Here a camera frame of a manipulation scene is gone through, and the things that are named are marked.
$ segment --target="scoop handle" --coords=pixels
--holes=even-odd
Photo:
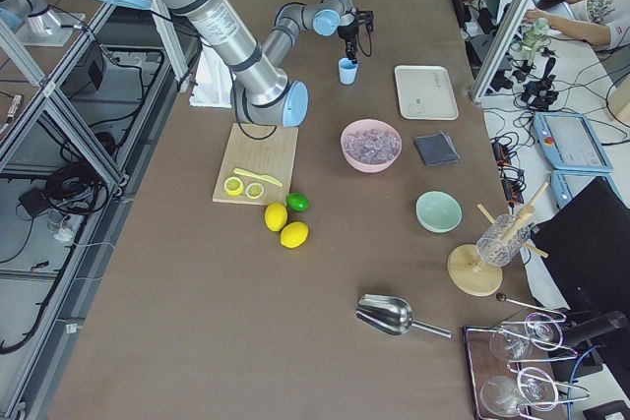
[[[419,322],[418,320],[414,320],[411,324],[412,327],[416,327],[417,329],[430,331],[433,334],[439,334],[440,336],[444,336],[445,338],[451,337],[451,332],[445,329],[440,329],[439,327],[435,327],[430,324],[425,324],[423,322]]]

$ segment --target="green bowl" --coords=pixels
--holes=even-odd
[[[434,233],[451,231],[462,221],[462,208],[444,192],[431,191],[418,197],[415,216],[424,228]]]

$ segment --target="wooden cutting board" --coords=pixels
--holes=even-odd
[[[242,127],[253,137],[267,136],[273,130],[273,127],[251,124],[242,124]],[[255,206],[284,202],[291,186],[296,144],[297,127],[278,127],[270,138],[252,140],[243,134],[238,128],[238,124],[233,124],[213,192],[213,202]],[[252,182],[260,182],[265,191],[260,199],[249,199],[244,192],[240,196],[229,196],[223,189],[223,182],[229,176],[234,175],[235,167],[247,169],[257,174],[272,175],[280,179],[283,186],[279,187],[252,177],[238,176],[245,187]]]

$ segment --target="wooden stick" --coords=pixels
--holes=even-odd
[[[483,206],[483,204],[477,204],[476,207],[481,211],[481,213],[483,213],[483,216],[485,216],[490,223],[494,223],[494,221],[495,221],[494,217],[490,214],[490,212],[487,210],[487,208]],[[523,247],[527,248],[532,253],[536,253],[541,258],[548,258],[549,257],[549,254],[546,251],[540,250],[536,246],[530,245],[529,243],[523,243]]]

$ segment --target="white cloth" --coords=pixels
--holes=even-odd
[[[576,20],[606,25],[610,44],[616,48],[630,43],[630,0],[582,0],[571,5]]]

